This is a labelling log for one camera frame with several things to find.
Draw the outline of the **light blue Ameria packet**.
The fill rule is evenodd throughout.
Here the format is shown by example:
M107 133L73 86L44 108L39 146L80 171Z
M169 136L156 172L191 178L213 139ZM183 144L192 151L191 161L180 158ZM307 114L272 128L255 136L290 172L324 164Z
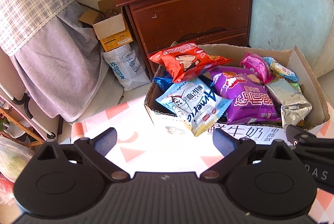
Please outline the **light blue Ameria packet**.
M200 78L194 78L172 84L156 102L176 114L198 137L223 116L232 100L217 95Z
M268 64L269 68L274 72L274 75L278 78L285 78L288 81L297 83L298 76L290 69L284 67L272 57L264 57L264 61Z

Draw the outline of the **white plastic bag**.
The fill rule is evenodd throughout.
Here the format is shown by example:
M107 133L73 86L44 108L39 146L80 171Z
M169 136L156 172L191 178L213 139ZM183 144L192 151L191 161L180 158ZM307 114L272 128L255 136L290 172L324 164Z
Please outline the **white plastic bag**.
M0 139L0 170L11 182L15 183L34 151L6 137Z

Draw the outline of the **red noodle snack bag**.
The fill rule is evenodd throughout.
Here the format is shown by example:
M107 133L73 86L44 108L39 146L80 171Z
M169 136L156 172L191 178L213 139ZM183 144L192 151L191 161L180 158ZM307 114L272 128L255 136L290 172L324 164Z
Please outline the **red noodle snack bag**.
M218 66L231 62L219 55L209 55L194 41L175 45L148 56L149 60L163 65L173 83L188 81Z

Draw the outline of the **white milk carton tray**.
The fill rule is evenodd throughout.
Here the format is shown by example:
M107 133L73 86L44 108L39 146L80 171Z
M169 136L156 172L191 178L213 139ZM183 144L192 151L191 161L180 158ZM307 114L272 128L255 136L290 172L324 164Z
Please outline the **white milk carton tray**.
M190 79L178 78L166 91L152 83L145 107L154 122L199 136L224 120L224 130L235 137L267 141L264 127L286 131L304 121L304 129L318 132L330 121L328 106L315 74L298 48L263 50L225 44L184 43L162 51L161 56L178 66L190 56ZM273 79L269 89L255 73L242 66L248 58L270 56L292 70L303 90L286 78Z

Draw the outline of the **silver foil snack packet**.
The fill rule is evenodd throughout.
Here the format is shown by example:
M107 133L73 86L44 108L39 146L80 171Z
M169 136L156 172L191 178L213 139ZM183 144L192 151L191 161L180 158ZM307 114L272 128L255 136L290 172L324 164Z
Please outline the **silver foil snack packet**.
M277 79L265 85L267 93L279 108L282 128L296 126L312 110L312 104L286 79Z

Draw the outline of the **pink folding chair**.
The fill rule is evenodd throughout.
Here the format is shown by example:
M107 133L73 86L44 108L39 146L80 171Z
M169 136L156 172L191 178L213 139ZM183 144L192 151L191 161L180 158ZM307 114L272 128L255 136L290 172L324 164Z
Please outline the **pink folding chair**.
M33 126L45 140L58 139L59 118L50 118L39 108L26 90L10 58L1 51L1 99Z

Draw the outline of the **purple noodle snack bag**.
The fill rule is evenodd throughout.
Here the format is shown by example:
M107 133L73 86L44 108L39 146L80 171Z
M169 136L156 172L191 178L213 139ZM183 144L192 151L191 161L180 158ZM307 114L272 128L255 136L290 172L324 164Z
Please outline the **purple noodle snack bag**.
M281 115L251 70L218 66L210 76L218 95L232 100L225 112L227 124L279 122Z

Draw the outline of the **dark wooden cabinet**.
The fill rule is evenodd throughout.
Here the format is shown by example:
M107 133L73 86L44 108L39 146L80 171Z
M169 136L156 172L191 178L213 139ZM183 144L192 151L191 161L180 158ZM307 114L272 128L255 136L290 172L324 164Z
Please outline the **dark wooden cabinet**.
M114 0L125 10L152 78L148 56L173 42L249 44L253 0Z

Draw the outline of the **blue foil snack bag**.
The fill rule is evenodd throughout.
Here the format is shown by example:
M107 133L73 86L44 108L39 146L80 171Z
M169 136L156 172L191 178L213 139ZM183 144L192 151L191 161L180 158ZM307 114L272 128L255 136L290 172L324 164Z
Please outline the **blue foil snack bag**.
M153 81L163 92L166 92L173 84L173 78L170 75L154 77Z

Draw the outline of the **light blue sofa cushion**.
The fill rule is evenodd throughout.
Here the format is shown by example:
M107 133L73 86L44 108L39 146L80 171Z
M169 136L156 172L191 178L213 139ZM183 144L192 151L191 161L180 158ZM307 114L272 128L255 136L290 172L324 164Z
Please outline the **light blue sofa cushion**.
M333 26L333 0L253 0L249 45L297 46L315 68Z

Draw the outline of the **open cardboard box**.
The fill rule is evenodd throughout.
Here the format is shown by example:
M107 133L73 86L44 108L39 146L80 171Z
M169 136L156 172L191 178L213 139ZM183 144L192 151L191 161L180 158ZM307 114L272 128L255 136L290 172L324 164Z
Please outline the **open cardboard box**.
M89 8L79 21L93 27L105 52L133 42L122 8L114 0L98 1L99 9Z

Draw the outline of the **magenta snack packet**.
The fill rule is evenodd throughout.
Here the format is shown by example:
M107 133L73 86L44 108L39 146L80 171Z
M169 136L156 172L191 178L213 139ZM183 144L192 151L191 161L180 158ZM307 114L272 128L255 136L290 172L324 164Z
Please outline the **magenta snack packet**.
M251 70L259 81L266 85L273 81L274 76L265 60L258 54L247 53L240 62L240 66Z

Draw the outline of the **wooden plant shelf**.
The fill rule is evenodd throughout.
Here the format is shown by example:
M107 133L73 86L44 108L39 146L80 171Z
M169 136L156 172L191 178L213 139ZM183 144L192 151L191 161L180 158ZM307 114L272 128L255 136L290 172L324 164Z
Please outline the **wooden plant shelf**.
M17 120L18 116L13 115L11 113L12 110L12 108L6 110L1 107L1 134L27 147L42 145L45 140L40 135L33 132L32 126L26 126L22 124L23 120ZM25 143L25 139L20 141L20 138L24 135L28 136L30 143Z

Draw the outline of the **green Ameria packet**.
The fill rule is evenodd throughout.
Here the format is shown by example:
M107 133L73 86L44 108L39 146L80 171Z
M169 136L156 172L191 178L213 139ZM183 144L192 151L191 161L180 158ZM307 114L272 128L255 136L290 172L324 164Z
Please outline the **green Ameria packet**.
M299 93L302 93L301 87L298 83L290 83L293 88L295 88Z

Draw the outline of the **white plastic sack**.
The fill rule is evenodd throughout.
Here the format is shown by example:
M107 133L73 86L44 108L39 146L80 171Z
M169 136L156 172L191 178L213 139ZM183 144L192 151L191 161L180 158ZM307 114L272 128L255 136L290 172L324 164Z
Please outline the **white plastic sack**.
M130 43L104 52L103 58L123 86L124 91L150 83L140 51L137 47L132 48Z

